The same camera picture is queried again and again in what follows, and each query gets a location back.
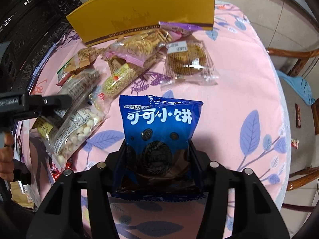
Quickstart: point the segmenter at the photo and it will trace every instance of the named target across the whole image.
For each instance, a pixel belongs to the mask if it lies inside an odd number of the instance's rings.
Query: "finger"
[[[4,136],[4,143],[7,146],[12,146],[13,145],[13,135],[11,133],[6,133]]]
[[[4,179],[5,181],[12,182],[14,179],[13,173],[0,173],[0,178]]]
[[[0,162],[8,163],[13,159],[13,149],[11,147],[0,148]]]
[[[12,173],[14,170],[13,161],[9,163],[0,163],[0,173]]]

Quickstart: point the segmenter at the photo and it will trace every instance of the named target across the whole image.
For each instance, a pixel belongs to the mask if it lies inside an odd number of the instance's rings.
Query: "pink tablecloth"
[[[246,166],[251,167],[280,208],[290,166],[290,127],[282,88],[270,58],[249,20],[231,4],[216,4],[214,30],[198,31],[194,36],[203,40],[208,48],[221,76],[218,85],[183,84],[162,91],[159,84],[164,77],[164,63],[160,62],[122,94],[203,101],[192,138],[196,148],[229,169],[241,171]],[[57,70],[83,47],[81,39],[72,31],[46,63],[33,93],[49,95],[57,91]],[[94,66],[104,71],[108,69],[100,58]],[[88,169],[119,149],[124,134],[118,98],[112,103],[109,115],[98,130],[99,136],[95,134],[89,138],[74,154],[74,170]],[[39,203],[50,189],[52,177],[48,175],[41,140],[29,133],[33,122],[23,123],[21,140],[26,164],[33,173],[32,191]],[[114,220],[119,224],[120,238],[134,239],[195,238],[205,207],[205,200],[167,203],[110,198],[110,202]],[[87,222],[85,194],[82,204]],[[230,190],[224,237],[231,234],[233,206],[234,191]]]

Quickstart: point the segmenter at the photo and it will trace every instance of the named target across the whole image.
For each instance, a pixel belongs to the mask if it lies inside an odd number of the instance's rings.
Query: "leaf pattern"
[[[87,197],[81,197],[81,206],[85,206],[88,209]]]
[[[138,208],[146,211],[159,212],[163,210],[160,204],[152,201],[138,201],[135,203],[135,205]]]
[[[244,23],[240,22],[240,21],[235,21],[235,25],[237,28],[241,29],[241,30],[246,30],[246,26],[244,25]]]
[[[278,172],[278,175],[282,174],[284,172],[286,168],[286,163],[284,163],[280,168],[279,168],[279,172]]]
[[[226,222],[226,227],[229,231],[232,231],[232,227],[234,225],[234,219],[233,218],[228,218]]]
[[[278,177],[277,174],[271,174],[268,177],[268,181],[270,184],[274,185],[280,182],[280,178]]]
[[[276,168],[279,163],[279,157],[276,156],[272,161],[270,162],[270,168]]]
[[[240,130],[240,149],[245,156],[250,155],[259,145],[260,124],[258,111],[248,114]]]
[[[219,26],[222,26],[222,27],[226,27],[226,26],[229,26],[228,23],[224,23],[224,22],[216,22]]]
[[[212,40],[216,40],[218,37],[218,32],[216,30],[207,30],[206,35]]]
[[[90,152],[92,146],[99,149],[106,149],[112,144],[124,138],[124,133],[117,130],[106,130],[96,133],[93,137],[86,141],[85,150]]]
[[[167,92],[165,92],[162,97],[164,98],[174,98],[174,94],[172,90],[168,90]]]
[[[271,135],[265,135],[263,140],[263,148],[265,151],[268,151],[272,147],[272,137]]]
[[[281,154],[287,152],[286,137],[281,137],[278,139],[278,141],[275,143],[274,150]]]
[[[132,218],[124,215],[119,218],[119,221],[121,225],[128,225],[132,222]]]
[[[152,237],[160,237],[165,235],[170,235],[182,230],[184,227],[166,221],[148,221],[136,226],[136,229],[143,233],[144,235]]]
[[[232,27],[229,27],[228,28],[228,30],[230,31],[230,32],[232,32],[232,33],[238,33],[238,31],[237,30],[235,30],[234,28],[232,28]]]

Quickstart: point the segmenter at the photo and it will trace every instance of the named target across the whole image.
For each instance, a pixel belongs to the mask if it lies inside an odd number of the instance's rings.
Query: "cookie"
[[[208,66],[204,50],[194,42],[187,42],[187,51],[166,56],[168,67],[179,75],[194,75]]]

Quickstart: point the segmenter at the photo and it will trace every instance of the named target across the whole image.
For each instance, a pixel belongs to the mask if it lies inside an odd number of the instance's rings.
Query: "transparent wrapper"
[[[170,43],[167,46],[164,74],[170,79],[162,82],[162,88],[183,81],[216,84],[215,80],[219,78],[204,42],[199,40]]]
[[[100,78],[100,73],[95,69],[85,69],[74,76],[57,93],[57,95],[69,95],[72,99],[71,107],[65,110],[54,110],[53,115],[42,118],[57,129],[66,127],[74,112],[98,84]]]
[[[104,119],[105,115],[92,105],[76,110],[62,129],[57,129],[42,118],[37,118],[33,127],[43,137],[47,152],[57,169],[63,171],[67,160]]]
[[[62,86],[73,74],[78,74],[85,67],[89,66],[96,58],[100,49],[90,47],[80,49],[69,61],[67,61],[57,72],[58,83]]]
[[[181,34],[182,37],[192,35],[194,31],[202,30],[202,28],[197,25],[187,23],[159,22],[159,26],[162,29]]]
[[[152,55],[146,60],[143,67],[139,67],[132,63],[126,63],[126,61],[123,62],[123,59],[108,52],[103,57],[108,60],[113,73],[89,95],[89,98],[98,110],[105,113],[116,96],[161,58],[160,55]]]
[[[145,61],[162,47],[180,38],[181,34],[154,28],[115,42],[106,51],[125,59],[128,63],[143,67]]]

